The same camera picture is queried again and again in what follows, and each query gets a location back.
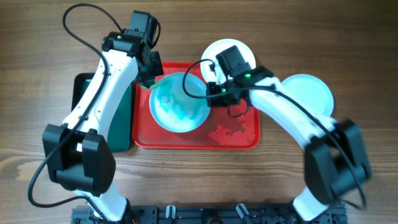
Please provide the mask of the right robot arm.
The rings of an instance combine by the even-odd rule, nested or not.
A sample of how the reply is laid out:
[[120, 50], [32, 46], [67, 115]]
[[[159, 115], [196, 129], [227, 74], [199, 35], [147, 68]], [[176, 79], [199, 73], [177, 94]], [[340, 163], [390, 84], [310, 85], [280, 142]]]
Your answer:
[[209, 106], [229, 107], [244, 100], [283, 127], [304, 151], [306, 187], [292, 205], [304, 223], [314, 222], [343, 195], [358, 189], [372, 175], [359, 127], [347, 119], [337, 122], [317, 113], [290, 93], [266, 67], [254, 66], [254, 55], [245, 45], [224, 39], [212, 43], [201, 56]]

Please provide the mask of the green sponge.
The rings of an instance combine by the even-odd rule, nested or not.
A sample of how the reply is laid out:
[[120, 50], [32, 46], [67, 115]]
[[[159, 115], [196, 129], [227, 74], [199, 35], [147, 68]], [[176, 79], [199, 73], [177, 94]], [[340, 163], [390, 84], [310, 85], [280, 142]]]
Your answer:
[[152, 90], [157, 87], [157, 80], [156, 79], [151, 79], [151, 80], [144, 80], [139, 83], [140, 87], [144, 90]]

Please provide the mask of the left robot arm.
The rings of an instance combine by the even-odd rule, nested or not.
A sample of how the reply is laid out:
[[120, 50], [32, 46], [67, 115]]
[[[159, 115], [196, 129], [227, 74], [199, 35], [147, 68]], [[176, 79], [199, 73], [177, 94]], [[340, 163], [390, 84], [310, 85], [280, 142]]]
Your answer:
[[94, 222], [134, 222], [129, 200], [113, 183], [116, 161], [107, 137], [125, 91], [136, 83], [150, 89], [163, 74], [160, 55], [153, 51], [159, 35], [154, 16], [134, 11], [127, 29], [103, 39], [97, 71], [72, 112], [42, 135], [50, 180], [86, 200]]

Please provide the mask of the light blue plate front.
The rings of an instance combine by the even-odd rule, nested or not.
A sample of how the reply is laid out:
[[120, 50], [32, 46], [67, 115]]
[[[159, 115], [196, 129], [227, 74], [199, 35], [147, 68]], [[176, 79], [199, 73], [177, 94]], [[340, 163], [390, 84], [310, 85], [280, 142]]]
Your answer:
[[198, 128], [207, 119], [210, 107], [203, 96], [204, 82], [193, 74], [171, 73], [162, 77], [150, 94], [149, 108], [152, 117], [164, 129], [173, 133], [186, 133]]

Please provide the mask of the light blue plate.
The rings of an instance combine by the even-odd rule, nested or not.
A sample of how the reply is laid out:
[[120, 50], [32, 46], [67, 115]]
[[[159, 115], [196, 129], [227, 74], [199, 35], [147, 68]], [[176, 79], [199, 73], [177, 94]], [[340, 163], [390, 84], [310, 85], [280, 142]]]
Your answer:
[[207, 119], [210, 107], [203, 96], [204, 82], [193, 74], [171, 73], [162, 77], [150, 94], [149, 108], [152, 117], [164, 129], [173, 133], [186, 133], [198, 128]]
[[332, 115], [335, 105], [332, 92], [319, 78], [296, 74], [286, 78], [282, 85], [312, 110], [325, 116]]

